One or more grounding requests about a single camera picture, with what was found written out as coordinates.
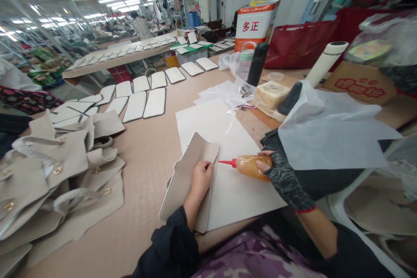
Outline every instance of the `black glove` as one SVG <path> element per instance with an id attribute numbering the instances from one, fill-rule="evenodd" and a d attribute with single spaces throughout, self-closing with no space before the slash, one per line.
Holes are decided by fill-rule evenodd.
<path id="1" fill-rule="evenodd" d="M 297 213 L 307 213 L 316 209 L 315 202 L 301 187 L 291 165 L 278 152 L 272 153 L 270 157 L 274 167 L 260 161 L 257 161 L 256 165 L 268 176 L 281 198 Z"/>

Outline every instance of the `orange glue bottle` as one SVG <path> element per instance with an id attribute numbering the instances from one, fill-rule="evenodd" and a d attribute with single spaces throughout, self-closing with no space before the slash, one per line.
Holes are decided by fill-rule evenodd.
<path id="1" fill-rule="evenodd" d="M 239 173 L 269 182 L 269 178 L 256 166 L 256 161 L 264 162 L 272 167 L 272 159 L 269 156 L 240 156 L 231 161 L 219 161 L 219 163 L 232 165 Z"/>

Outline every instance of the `red nozzle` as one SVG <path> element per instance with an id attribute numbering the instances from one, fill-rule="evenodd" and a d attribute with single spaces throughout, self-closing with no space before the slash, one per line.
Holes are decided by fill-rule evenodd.
<path id="1" fill-rule="evenodd" d="M 236 168 L 236 159 L 232 159 L 231 161 L 218 161 L 219 163 L 229 164 L 233 168 Z"/>

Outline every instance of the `clear plastic bag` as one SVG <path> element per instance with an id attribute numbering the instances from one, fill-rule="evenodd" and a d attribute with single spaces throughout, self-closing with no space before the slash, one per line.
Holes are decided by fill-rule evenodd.
<path id="1" fill-rule="evenodd" d="M 251 62 L 241 62 L 240 54 L 240 52 L 235 52 L 221 55 L 218 59 L 218 66 L 220 71 L 230 69 L 234 78 L 239 77 L 246 81 L 248 80 Z"/>
<path id="2" fill-rule="evenodd" d="M 344 54 L 346 61 L 375 67 L 417 64 L 417 10 L 375 14 L 359 28 L 362 32 Z"/>

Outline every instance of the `red shopping bag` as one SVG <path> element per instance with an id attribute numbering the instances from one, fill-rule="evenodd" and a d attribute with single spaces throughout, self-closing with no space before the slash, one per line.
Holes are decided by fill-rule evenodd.
<path id="1" fill-rule="evenodd" d="M 274 29 L 264 67 L 266 69 L 309 69 L 329 42 L 334 41 L 338 20 L 300 25 L 284 25 Z"/>

